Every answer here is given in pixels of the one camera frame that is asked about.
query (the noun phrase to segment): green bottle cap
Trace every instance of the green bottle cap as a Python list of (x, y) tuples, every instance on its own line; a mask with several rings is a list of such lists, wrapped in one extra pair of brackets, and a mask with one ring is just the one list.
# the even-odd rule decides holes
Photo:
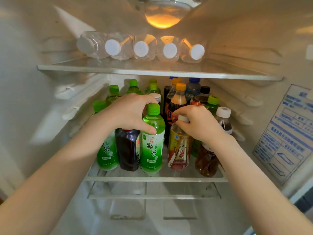
[(150, 103), (148, 105), (148, 114), (149, 115), (158, 115), (160, 114), (160, 105), (156, 103)]
[(129, 85), (130, 85), (130, 86), (137, 86), (137, 80), (136, 80), (136, 79), (131, 79), (131, 80), (129, 81)]
[(106, 102), (102, 100), (98, 100), (92, 103), (95, 112), (100, 112), (101, 110), (106, 108)]
[(119, 92), (118, 85), (110, 85), (109, 91), (110, 93), (118, 93)]
[(219, 98), (214, 95), (210, 95), (208, 98), (208, 103), (211, 105), (218, 105), (219, 104)]
[(157, 83), (157, 80), (156, 79), (150, 79), (149, 84), (151, 84), (151, 83)]
[(158, 87), (158, 85), (157, 85), (157, 83), (151, 83), (150, 84), (150, 89), (151, 90), (157, 90), (159, 87)]

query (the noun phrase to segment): instruction sticker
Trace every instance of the instruction sticker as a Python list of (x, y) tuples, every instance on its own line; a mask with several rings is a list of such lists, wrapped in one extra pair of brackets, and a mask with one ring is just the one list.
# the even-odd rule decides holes
[(313, 151), (313, 101), (291, 85), (253, 154), (284, 185)]

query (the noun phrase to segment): plastic water bottle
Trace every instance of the plastic water bottle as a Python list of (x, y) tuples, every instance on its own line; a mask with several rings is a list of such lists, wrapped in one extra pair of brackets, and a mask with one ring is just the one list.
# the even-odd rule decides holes
[(186, 63), (199, 63), (205, 52), (204, 43), (200, 44), (193, 39), (183, 39), (180, 57)]
[(200, 94), (200, 78), (197, 77), (190, 77), (189, 83), (187, 83), (187, 88), (185, 92), (185, 97), (187, 100), (187, 103), (190, 104), (190, 101), (196, 96)]
[(108, 35), (105, 50), (114, 59), (126, 60), (133, 56), (133, 37), (127, 34), (113, 33)]
[(156, 56), (157, 40), (153, 35), (136, 35), (133, 42), (135, 59), (152, 60)]
[(108, 35), (97, 31), (85, 31), (77, 40), (77, 48), (88, 57), (104, 59), (108, 57), (105, 50), (105, 43)]
[(162, 36), (157, 43), (157, 57), (160, 61), (176, 62), (179, 59), (180, 42), (177, 37)]

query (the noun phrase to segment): black bottle cap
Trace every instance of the black bottle cap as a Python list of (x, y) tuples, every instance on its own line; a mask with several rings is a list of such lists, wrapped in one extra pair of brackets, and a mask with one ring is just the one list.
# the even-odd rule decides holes
[(210, 90), (211, 90), (211, 88), (210, 88), (209, 86), (202, 86), (202, 87), (200, 88), (200, 92), (201, 92), (202, 94), (209, 94), (209, 93), (210, 93)]

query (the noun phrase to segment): soda bottle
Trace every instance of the soda bottle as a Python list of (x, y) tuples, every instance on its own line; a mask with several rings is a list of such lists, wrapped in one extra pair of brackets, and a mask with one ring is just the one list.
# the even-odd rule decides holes
[[(213, 116), (215, 116), (217, 108), (219, 107), (219, 98), (213, 95), (210, 95), (208, 98), (208, 104), (205, 106)], [(199, 149), (201, 146), (201, 141), (196, 140), (193, 142), (193, 146), (191, 149), (191, 155), (193, 157), (198, 157)]]
[[(157, 80), (156, 79), (150, 79), (149, 80), (149, 86), (145, 89), (145, 94), (148, 95), (150, 93), (153, 93), (152, 91), (150, 91), (150, 84), (151, 83), (157, 83)], [(158, 87), (156, 93), (159, 93), (161, 94), (161, 89)]]
[(109, 94), (106, 98), (106, 106), (109, 106), (112, 104), (113, 101), (115, 101), (117, 98), (121, 97), (119, 94), (118, 85), (110, 85), (109, 86)]
[(196, 105), (196, 106), (202, 106), (206, 105), (208, 102), (208, 97), (210, 94), (210, 87), (209, 86), (202, 86), (200, 88), (200, 94), (196, 95), (193, 100), (190, 102), (191, 105)]
[[(105, 101), (95, 101), (92, 103), (94, 107), (94, 114), (106, 108)], [(97, 153), (97, 163), (102, 170), (110, 171), (119, 165), (118, 154), (115, 143), (115, 132), (111, 132), (102, 144)]]
[(148, 105), (148, 114), (143, 121), (156, 129), (156, 134), (142, 132), (142, 157), (140, 166), (144, 172), (156, 173), (162, 167), (162, 148), (165, 133), (165, 122), (160, 116), (160, 106), (156, 103)]
[(187, 103), (190, 104), (190, 101), (196, 96), (200, 94), (200, 78), (190, 77), (189, 83), (187, 83), (187, 90), (185, 92)]
[(131, 93), (136, 93), (138, 95), (143, 95), (139, 87), (137, 86), (137, 80), (136, 79), (131, 79), (129, 81), (129, 88), (126, 92), (126, 94), (131, 94)]
[(215, 116), (219, 107), (219, 98), (217, 96), (210, 95), (208, 98), (208, 104), (205, 107), (212, 113), (213, 116)]
[[(178, 120), (189, 123), (189, 118), (179, 115)], [(182, 170), (189, 165), (190, 149), (193, 138), (173, 123), (168, 146), (167, 165), (173, 170)]]
[(119, 165), (123, 170), (136, 171), (140, 165), (140, 130), (115, 130)]
[[(226, 107), (218, 107), (215, 119), (221, 125), (227, 134), (232, 134), (233, 128), (229, 122), (231, 110)], [(195, 167), (197, 171), (206, 177), (212, 177), (217, 171), (219, 160), (213, 150), (205, 143), (201, 143), (199, 156), (196, 160)]]
[(167, 109), (167, 132), (165, 133), (165, 145), (168, 146), (168, 140), (169, 140), (169, 134), (170, 134), (170, 128), (173, 125), (173, 123), (177, 120), (174, 116), (173, 116), (173, 112), (177, 109), (179, 109), (180, 107), (186, 106), (187, 105), (187, 101), (185, 98), (185, 90), (186, 90), (186, 84), (183, 83), (177, 83), (176, 84), (176, 93), (173, 96), (173, 98), (171, 99), (170, 104), (168, 105), (168, 109)]

